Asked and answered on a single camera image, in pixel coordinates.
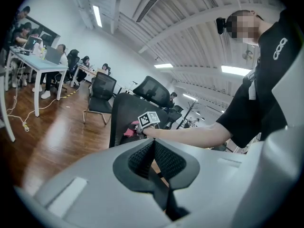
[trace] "desk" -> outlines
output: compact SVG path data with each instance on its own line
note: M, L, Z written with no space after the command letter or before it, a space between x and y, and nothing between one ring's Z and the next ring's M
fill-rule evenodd
M6 111L6 107L5 107L5 99L4 99L4 75L5 75L5 70L4 68L0 67L0 104L1 104L1 113L2 113L2 117L3 117L3 121L4 121L4 125L6 128L6 131L9 134L9 138L12 142L15 141L15 136L13 134L13 131L10 127L10 122L9 122L9 118L8 118L8 114Z
M94 76L94 77L96 77L96 75L97 75L97 72L93 72L93 71L91 71L91 69L88 69L87 67L82 66L81 64L77 64L76 72L75 72L75 74L74 74L74 76L73 76L73 80L71 81L71 87L72 87L72 88L74 87L74 82L75 82L75 80L76 80L76 77L77 77L77 74L78 74L79 69L81 69L82 71L84 71L84 72L86 72L87 74L90 74L90 75L92 75L92 76Z
M18 50L10 47L9 50L9 57L6 63L6 76L5 76L5 90L8 91L9 89L9 71L10 71L10 61L12 55L15 55L19 60L26 63L29 67L34 69L37 72L36 75L36 82L35 82L35 93L34 93L34 107L35 107L35 116L39 116L39 85L40 85L40 78L41 73L48 73L48 72L56 72L59 71L62 73L62 77L60 80L58 93L57 93L57 100L60 100L61 88L63 85L63 81L67 72L67 66L58 65L47 60L42 60L38 56L30 54L29 56L17 53Z

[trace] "table leg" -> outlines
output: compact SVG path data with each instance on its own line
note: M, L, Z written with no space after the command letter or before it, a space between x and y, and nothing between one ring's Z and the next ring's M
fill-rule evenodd
M6 107L5 107L5 99L4 99L4 76L0 77L0 103L1 103L1 113L2 113L2 117L3 117L3 121L5 124L5 128L6 131L9 134L9 138L12 142L15 141L15 136L14 133L10 127L10 122L9 122L9 118L6 112Z
M5 91L9 90L9 73L10 73L10 61L11 61L11 51L8 51L9 57L8 61L6 62L6 73L5 73Z
M36 81L35 81L35 93L34 93L34 107L35 116L39 117L39 86L40 86L41 72L37 71Z
M60 80L59 87L58 87L57 100L60 100L61 89L62 89L63 81L65 80L66 72L67 71L62 71L61 72L62 75L61 75L61 80Z
M29 72L29 75L28 75L28 82L30 83L32 81L32 74L33 74L33 69L30 68L30 72Z
M75 74L74 74L74 76L73 76L73 80L72 80L72 82L71 82L71 87L72 87L72 88L74 87L74 82L75 82L75 80L76 80L78 71L79 71L79 67L77 67L76 72L75 72Z

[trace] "fluorescent light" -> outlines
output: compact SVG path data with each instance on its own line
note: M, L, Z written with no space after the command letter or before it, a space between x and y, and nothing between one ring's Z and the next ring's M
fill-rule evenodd
M101 24L101 20L100 20L99 8L97 6L93 6L93 10L94 10L97 25L102 27L103 25Z
M156 68L166 68L166 67L173 67L171 63L167 64L159 64L159 65L154 65Z
M183 95L184 97L187 97L187 98L191 99L191 100L198 101L197 99L193 98L193 97L190 96L190 95L186 95L186 94L182 94L182 95Z
M234 66L224 66L222 65L222 72L229 73L229 74L237 74L241 76L246 76L251 70L245 69L241 67L234 67Z

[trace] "ceiling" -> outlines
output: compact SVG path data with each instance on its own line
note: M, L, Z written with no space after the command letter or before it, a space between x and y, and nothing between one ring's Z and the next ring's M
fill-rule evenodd
M171 63L173 69L160 71L169 74L181 92L198 98L200 110L216 117L242 82L241 76L222 73L221 65L252 69L259 48L237 43L227 33L219 35L215 19L241 7L275 22L284 8L278 0L159 0L138 23L120 12L120 0L78 2L95 27L93 5L100 7L103 30L124 34L134 50L156 59L155 64Z

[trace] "wooden floor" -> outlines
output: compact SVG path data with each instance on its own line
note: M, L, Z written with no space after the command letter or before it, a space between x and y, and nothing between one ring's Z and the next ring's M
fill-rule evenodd
M109 122L104 125L102 117L88 114L83 124L82 111L87 107L88 83L83 83L78 92L62 98L40 116L32 113L27 120L29 132L24 131L20 119L9 117L16 140L12 143L5 128L0 129L1 151L8 164L13 183L33 195L52 176L87 154L107 149L110 141ZM23 120L34 110L33 84L21 88L13 115ZM68 93L75 91L68 85ZM39 99L39 107L45 107L56 98L51 90L49 99ZM15 89L6 92L7 109L12 107Z

